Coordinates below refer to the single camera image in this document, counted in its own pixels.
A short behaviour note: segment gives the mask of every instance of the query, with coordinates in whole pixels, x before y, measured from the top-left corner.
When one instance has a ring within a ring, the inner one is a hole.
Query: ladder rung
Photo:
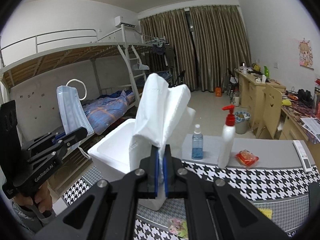
[[[134,76],[134,78],[142,77],[142,76],[144,76],[144,73],[142,73],[142,74],[140,74],[140,75],[136,75],[136,76]]]

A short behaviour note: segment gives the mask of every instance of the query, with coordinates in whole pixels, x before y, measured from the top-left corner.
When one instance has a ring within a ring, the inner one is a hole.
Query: red pump nozzle
[[[234,105],[225,106],[222,108],[222,110],[229,110],[229,114],[227,115],[227,118],[226,118],[226,125],[227,126],[234,126],[236,123],[236,118],[233,114],[234,109],[235,109]]]

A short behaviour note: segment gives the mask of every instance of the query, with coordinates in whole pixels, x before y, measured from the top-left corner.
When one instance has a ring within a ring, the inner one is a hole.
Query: white tissue
[[[195,110],[187,107],[190,90],[186,85],[169,88],[159,75],[148,76],[136,115],[129,147],[130,170],[150,156],[152,145],[159,148],[159,182],[163,182],[163,156],[166,144],[171,155],[182,158],[181,146],[191,126]]]

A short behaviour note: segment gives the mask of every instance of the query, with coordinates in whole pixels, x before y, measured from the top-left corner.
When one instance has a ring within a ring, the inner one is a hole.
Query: silver screw
[[[105,179],[101,179],[97,182],[98,187],[106,187],[108,182]]]
[[[144,169],[136,169],[136,171],[134,172],[137,176],[142,176],[144,174]]]
[[[188,171],[185,168],[180,168],[178,169],[178,174],[179,175],[186,175]]]
[[[223,187],[226,184],[226,182],[223,179],[216,179],[215,184],[218,187]]]

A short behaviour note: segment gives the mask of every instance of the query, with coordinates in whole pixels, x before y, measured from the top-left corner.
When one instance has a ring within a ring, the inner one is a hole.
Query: white remote control
[[[298,153],[298,156],[300,158],[300,161],[301,161],[301,164],[302,164],[304,172],[311,172],[312,171],[312,167],[310,165],[308,156],[307,156],[306,151],[304,150],[301,142],[298,141],[298,140],[294,140],[293,141],[293,145],[297,150],[297,153]]]

